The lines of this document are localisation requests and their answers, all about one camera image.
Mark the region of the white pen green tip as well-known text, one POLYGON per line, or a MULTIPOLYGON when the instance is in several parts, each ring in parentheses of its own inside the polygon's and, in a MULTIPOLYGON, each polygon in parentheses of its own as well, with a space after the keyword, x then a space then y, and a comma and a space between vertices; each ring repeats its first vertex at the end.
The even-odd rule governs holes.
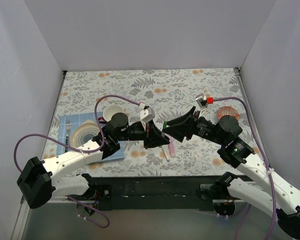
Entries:
POLYGON ((162 126, 162 132, 163 132, 163 133, 165 133, 166 127, 167 127, 167 125, 165 126, 164 123, 163 123, 163 126, 162 126))

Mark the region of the pink highlighter pen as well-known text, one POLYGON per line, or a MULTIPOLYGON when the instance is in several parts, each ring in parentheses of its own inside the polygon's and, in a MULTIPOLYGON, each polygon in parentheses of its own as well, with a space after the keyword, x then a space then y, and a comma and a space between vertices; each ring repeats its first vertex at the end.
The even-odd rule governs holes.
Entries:
POLYGON ((174 148, 174 144, 172 141, 169 142, 168 149, 169 149, 170 156, 172 158, 174 158, 176 156, 176 153, 175 153, 175 148, 174 148))

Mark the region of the white pen blue tip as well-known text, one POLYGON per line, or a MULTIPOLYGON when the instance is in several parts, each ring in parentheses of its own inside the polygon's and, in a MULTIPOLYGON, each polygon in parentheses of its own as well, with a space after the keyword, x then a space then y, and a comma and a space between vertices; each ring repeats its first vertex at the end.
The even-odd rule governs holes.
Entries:
POLYGON ((168 153, 166 152, 165 148, 163 146, 161 146, 161 149, 162 149, 162 152, 164 154, 164 157, 165 157, 166 161, 169 162, 170 157, 169 157, 168 153))

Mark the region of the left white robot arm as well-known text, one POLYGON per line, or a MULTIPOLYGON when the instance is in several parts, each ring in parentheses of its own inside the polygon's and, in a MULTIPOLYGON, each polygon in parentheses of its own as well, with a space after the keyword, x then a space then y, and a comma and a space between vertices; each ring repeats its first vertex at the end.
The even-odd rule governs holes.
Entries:
POLYGON ((17 185, 28 206, 36 209, 51 198, 67 195, 82 196, 91 200, 96 187, 84 175, 67 178, 67 174, 85 165, 100 162, 120 150, 121 141, 143 141, 146 149, 169 144, 169 138, 159 130, 146 111, 142 120, 129 125, 128 116, 116 113, 99 134, 75 150, 56 157, 40 160, 29 159, 17 179, 17 185))

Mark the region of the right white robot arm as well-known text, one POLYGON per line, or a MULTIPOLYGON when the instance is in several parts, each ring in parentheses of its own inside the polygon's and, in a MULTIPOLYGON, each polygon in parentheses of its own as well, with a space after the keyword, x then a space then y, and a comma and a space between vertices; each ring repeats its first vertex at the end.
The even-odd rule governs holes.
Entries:
POLYGON ((195 107, 185 115, 167 122, 163 132, 179 142, 196 135, 221 146, 221 159, 249 177, 255 184, 245 183, 230 172, 215 183, 217 195, 241 199, 263 211, 290 237, 300 240, 300 190, 292 186, 255 153, 240 137, 237 119, 226 115, 217 124, 206 120, 195 107))

